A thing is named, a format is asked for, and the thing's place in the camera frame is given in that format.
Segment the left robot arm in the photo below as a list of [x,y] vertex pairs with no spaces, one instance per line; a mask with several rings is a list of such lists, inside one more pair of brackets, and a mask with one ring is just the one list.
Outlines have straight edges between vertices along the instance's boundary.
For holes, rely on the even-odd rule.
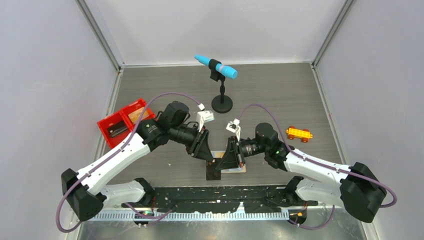
[[128,183],[110,185],[118,173],[134,161],[153,152],[168,141],[185,146],[187,154],[199,160],[213,161],[209,147],[209,131],[205,123],[214,120],[210,110],[197,112],[195,121],[188,121],[189,108],[173,101],[156,118],[142,120],[135,133],[100,159],[78,171],[67,169],[61,175],[62,191],[78,219],[82,222],[95,217],[103,208],[126,203],[141,207],[152,205],[155,192],[144,178]]

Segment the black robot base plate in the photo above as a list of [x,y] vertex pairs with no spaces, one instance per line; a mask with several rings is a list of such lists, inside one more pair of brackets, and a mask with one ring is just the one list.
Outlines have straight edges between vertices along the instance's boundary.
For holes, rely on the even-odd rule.
[[277,213],[281,208],[318,205],[292,196],[284,185],[156,187],[134,208],[156,208],[160,213],[234,213],[242,204],[247,213]]

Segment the black credit card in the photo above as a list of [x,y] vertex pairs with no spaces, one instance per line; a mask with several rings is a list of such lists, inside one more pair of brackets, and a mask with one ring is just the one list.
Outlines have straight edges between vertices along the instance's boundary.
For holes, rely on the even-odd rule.
[[216,170],[216,166],[219,163],[219,159],[215,158],[213,161],[206,162],[205,179],[207,181],[219,181],[221,180],[221,171]]

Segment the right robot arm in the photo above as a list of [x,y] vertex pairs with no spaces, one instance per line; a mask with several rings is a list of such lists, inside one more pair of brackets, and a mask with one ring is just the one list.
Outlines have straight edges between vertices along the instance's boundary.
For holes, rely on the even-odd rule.
[[269,123],[259,123],[253,139],[240,138],[238,119],[229,122],[226,129],[234,135],[228,138],[227,148],[215,169],[241,168],[247,157],[263,154],[272,168],[296,174],[284,189],[291,205],[321,202],[341,207],[355,219],[371,223],[387,196],[366,165],[331,163],[306,154],[280,140]]

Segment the beige card holder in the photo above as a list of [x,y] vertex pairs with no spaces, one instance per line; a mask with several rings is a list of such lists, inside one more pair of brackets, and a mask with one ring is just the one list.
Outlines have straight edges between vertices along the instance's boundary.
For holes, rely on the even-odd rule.
[[[212,150],[211,151],[212,156],[214,157],[213,164],[217,165],[221,158],[224,156],[225,151],[224,150]],[[246,166],[238,167],[238,168],[231,168],[231,169],[223,169],[221,170],[222,174],[235,174],[235,173],[245,173],[246,172]]]

